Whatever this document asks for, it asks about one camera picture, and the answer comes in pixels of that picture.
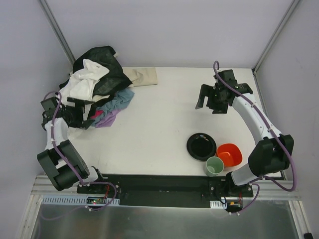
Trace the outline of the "lilac cloth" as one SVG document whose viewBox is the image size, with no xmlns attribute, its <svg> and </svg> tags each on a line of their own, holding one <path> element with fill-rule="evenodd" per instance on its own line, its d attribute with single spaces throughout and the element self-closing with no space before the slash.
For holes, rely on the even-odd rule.
<svg viewBox="0 0 319 239">
<path fill-rule="evenodd" d="M 110 127 L 115 121 L 117 114 L 121 111 L 121 109 L 115 109 L 107 113 L 95 124 L 95 128 Z"/>
</svg>

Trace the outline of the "blue-grey cloth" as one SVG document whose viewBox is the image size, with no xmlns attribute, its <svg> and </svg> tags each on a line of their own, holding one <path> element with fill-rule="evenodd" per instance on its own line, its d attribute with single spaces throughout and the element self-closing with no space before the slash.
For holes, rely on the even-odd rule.
<svg viewBox="0 0 319 239">
<path fill-rule="evenodd" d="M 95 127 L 95 124 L 102 118 L 104 117 L 107 113 L 111 112 L 112 110 L 115 109 L 121 109 L 124 110 L 128 107 L 130 104 L 131 100 L 133 99 L 135 93 L 128 88 L 118 91 L 115 93 L 114 98 L 104 104 L 102 107 L 98 107 L 97 110 L 102 110 L 103 113 L 96 117 L 94 122 L 92 123 L 92 126 Z"/>
</svg>

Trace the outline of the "black mesh cloth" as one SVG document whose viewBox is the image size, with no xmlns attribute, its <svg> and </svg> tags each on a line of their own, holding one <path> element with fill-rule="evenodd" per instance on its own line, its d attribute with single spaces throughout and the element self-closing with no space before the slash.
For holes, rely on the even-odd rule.
<svg viewBox="0 0 319 239">
<path fill-rule="evenodd" d="M 107 96 L 132 84 L 115 57 L 111 46 L 94 47 L 75 60 L 69 79 L 60 84 L 63 98 L 92 100 Z"/>
</svg>

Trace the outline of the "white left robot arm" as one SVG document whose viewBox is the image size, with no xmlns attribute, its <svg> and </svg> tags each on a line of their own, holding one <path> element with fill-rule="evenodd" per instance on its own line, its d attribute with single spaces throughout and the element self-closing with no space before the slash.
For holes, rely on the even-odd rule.
<svg viewBox="0 0 319 239">
<path fill-rule="evenodd" d="M 45 150 L 37 155 L 45 174 L 56 190 L 68 189 L 74 184 L 88 186 L 102 181 L 102 174 L 94 166 L 87 166 L 79 152 L 68 139 L 69 125 L 78 126 L 76 114 L 79 106 L 70 107 L 59 103 L 58 97 L 41 102 L 44 109 L 42 127 L 47 132 Z"/>
</svg>

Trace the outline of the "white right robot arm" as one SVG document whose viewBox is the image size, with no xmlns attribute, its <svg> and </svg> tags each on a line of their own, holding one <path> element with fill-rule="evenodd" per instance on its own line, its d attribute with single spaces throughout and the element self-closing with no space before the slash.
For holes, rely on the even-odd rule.
<svg viewBox="0 0 319 239">
<path fill-rule="evenodd" d="M 214 86 L 201 85 L 196 109 L 207 106 L 213 114 L 226 114 L 228 107 L 233 107 L 255 142 L 247 164 L 228 173 L 230 185 L 242 186 L 291 167 L 294 140 L 273 126 L 258 106 L 251 87 L 238 83 L 232 70 L 221 71 L 214 78 Z"/>
</svg>

